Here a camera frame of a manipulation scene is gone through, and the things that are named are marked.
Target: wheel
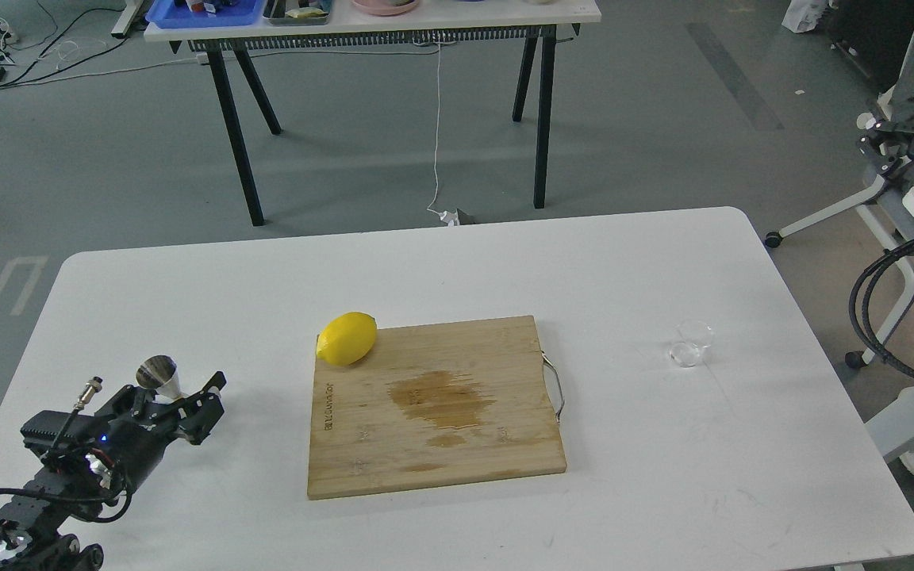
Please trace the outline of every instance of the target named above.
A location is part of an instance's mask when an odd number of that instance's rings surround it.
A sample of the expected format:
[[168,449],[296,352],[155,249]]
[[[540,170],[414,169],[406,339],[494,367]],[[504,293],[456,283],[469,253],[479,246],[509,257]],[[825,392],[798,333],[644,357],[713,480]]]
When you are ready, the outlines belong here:
[[848,365],[849,369],[862,369],[866,366],[866,361],[862,360],[862,351],[848,351],[845,354],[845,365]]
[[777,248],[781,246],[782,236],[777,232],[768,232],[768,235],[764,237],[764,245],[768,248]]

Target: clear plastic cup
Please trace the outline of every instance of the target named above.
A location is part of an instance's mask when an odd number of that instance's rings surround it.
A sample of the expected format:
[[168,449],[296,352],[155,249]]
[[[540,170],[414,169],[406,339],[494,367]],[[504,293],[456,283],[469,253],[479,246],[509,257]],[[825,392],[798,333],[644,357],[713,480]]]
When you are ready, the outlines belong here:
[[708,347],[714,343],[714,329],[699,319],[686,319],[675,326],[675,332],[679,340],[668,347],[668,357],[676,365],[686,368],[700,365]]

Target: lemon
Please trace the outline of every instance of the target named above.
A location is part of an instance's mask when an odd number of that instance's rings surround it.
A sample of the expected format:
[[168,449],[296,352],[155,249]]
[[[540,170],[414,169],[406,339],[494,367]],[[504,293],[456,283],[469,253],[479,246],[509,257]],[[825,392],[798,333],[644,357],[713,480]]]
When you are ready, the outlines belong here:
[[327,324],[316,341],[316,357],[330,365],[351,365],[376,343],[376,320],[352,311]]

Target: concrete floor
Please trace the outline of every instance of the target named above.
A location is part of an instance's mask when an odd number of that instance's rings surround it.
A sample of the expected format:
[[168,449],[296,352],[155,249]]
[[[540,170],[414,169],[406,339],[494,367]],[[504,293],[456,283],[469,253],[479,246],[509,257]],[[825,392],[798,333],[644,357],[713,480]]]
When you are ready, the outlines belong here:
[[[90,7],[41,4],[62,26]],[[543,210],[530,199],[536,96],[529,95],[523,124],[509,121],[519,44],[443,49],[439,207],[493,223],[730,205],[765,234],[862,188],[855,117],[875,94],[826,37],[781,28],[787,1],[599,4],[601,25],[585,26],[556,55]],[[33,3],[0,0],[0,15],[23,44],[52,30]],[[108,36],[115,16],[88,14],[67,36],[83,54],[101,51],[101,40],[117,42]],[[720,43],[710,56],[709,40]],[[14,55],[26,65],[39,50]],[[395,51],[422,55],[374,53]],[[0,401],[54,276],[74,253],[437,225],[424,210],[434,192],[436,56],[429,51],[257,58],[286,127],[280,137],[266,131],[229,68],[269,220],[261,228],[249,224],[213,83],[200,65],[0,90],[0,275],[10,260],[29,258],[0,292]],[[166,44],[134,35],[72,74],[187,57],[185,48],[173,56]],[[721,67],[727,59],[733,68]],[[29,77],[57,61],[41,62]],[[772,121],[747,115],[730,91],[736,76],[723,69],[739,69]],[[863,419],[911,384],[883,365],[856,372],[842,363],[860,348],[846,312],[849,288],[879,254],[853,213],[772,252]],[[39,265],[40,277],[29,279]],[[897,295],[897,281],[881,285],[878,315]],[[25,293],[26,283],[33,289]],[[914,362],[914,307],[889,347]],[[59,375],[72,382],[64,362]],[[899,463],[891,470],[914,507],[913,478]],[[914,571],[914,557],[866,568]]]

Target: wooden cutting board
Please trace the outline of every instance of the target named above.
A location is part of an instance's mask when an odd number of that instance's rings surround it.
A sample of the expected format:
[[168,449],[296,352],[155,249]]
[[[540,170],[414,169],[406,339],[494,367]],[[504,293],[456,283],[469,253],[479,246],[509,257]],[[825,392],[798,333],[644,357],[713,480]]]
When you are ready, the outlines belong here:
[[566,471],[534,317],[380,329],[314,379],[312,500]]

